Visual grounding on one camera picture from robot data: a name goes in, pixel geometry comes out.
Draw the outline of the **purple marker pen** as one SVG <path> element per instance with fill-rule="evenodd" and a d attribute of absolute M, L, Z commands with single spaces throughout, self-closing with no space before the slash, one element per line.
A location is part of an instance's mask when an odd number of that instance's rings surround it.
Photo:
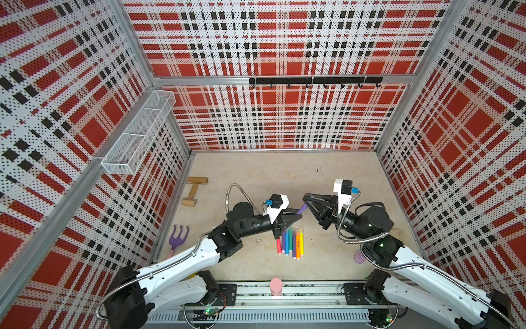
<path fill-rule="evenodd" d="M 300 209 L 298 209 L 298 210 L 296 211 L 295 214 L 296 214 L 296 215 L 302 215 L 303 212 L 304 212 L 305 210 L 307 210 L 307 209 L 308 209 L 308 206 L 307 206 L 306 204 L 303 204 L 303 205 L 300 207 Z"/>

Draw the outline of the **yellow marker pen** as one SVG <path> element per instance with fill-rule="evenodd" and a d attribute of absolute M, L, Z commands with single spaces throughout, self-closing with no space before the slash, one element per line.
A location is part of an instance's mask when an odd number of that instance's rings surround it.
<path fill-rule="evenodd" d="M 299 229 L 300 235 L 301 235 L 301 257 L 304 255 L 304 234 L 303 230 Z"/>

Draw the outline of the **orange marker pen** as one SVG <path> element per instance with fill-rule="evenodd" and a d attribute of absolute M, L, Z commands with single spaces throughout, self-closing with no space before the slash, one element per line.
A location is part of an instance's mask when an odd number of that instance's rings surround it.
<path fill-rule="evenodd" d="M 300 232 L 295 232 L 295 258 L 301 258 L 301 235 Z"/>

